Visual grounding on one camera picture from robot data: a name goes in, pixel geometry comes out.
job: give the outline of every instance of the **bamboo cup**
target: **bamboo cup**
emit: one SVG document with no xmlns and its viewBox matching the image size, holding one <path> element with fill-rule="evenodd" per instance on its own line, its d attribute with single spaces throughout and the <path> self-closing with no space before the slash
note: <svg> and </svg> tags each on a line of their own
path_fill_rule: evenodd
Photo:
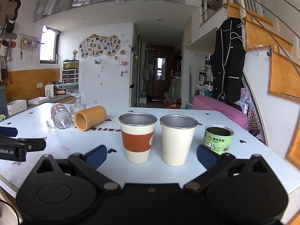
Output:
<svg viewBox="0 0 300 225">
<path fill-rule="evenodd" d="M 94 106 L 77 112 L 74 116 L 74 122 L 79 130 L 86 131 L 106 120 L 106 116 L 104 107 Z"/>
</svg>

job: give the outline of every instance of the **floor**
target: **floor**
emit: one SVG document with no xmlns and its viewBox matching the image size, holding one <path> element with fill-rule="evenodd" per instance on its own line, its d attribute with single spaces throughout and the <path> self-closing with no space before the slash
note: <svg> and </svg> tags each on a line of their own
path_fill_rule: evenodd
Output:
<svg viewBox="0 0 300 225">
<path fill-rule="evenodd" d="M 139 107 L 146 108 L 166 108 L 166 105 L 163 101 L 149 101 L 146 104 L 139 103 Z"/>
</svg>

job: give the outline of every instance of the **window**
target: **window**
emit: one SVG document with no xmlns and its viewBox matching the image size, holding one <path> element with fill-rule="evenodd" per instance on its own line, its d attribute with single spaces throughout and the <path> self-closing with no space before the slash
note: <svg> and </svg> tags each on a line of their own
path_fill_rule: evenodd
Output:
<svg viewBox="0 0 300 225">
<path fill-rule="evenodd" d="M 157 59 L 157 80 L 165 80 L 166 59 Z"/>
<path fill-rule="evenodd" d="M 56 63 L 59 34 L 44 25 L 40 46 L 40 63 Z"/>
</svg>

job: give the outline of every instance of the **purple fabric cover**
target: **purple fabric cover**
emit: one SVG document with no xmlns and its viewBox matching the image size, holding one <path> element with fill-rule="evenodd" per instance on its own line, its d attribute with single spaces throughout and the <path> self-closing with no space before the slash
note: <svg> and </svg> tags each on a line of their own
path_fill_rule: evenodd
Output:
<svg viewBox="0 0 300 225">
<path fill-rule="evenodd" d="M 243 129 L 246 130 L 248 126 L 248 117 L 244 113 L 214 98 L 201 95 L 195 96 L 192 102 L 192 110 L 218 111 Z"/>
</svg>

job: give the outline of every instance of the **hanging clothes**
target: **hanging clothes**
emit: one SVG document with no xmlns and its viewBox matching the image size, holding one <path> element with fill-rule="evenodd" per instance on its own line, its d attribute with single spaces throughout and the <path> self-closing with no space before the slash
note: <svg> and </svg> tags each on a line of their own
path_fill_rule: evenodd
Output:
<svg viewBox="0 0 300 225">
<path fill-rule="evenodd" d="M 226 103 L 240 99 L 245 49 L 242 38 L 242 21 L 229 18 L 217 30 L 214 54 L 211 55 L 211 70 L 214 88 L 213 98 Z"/>
</svg>

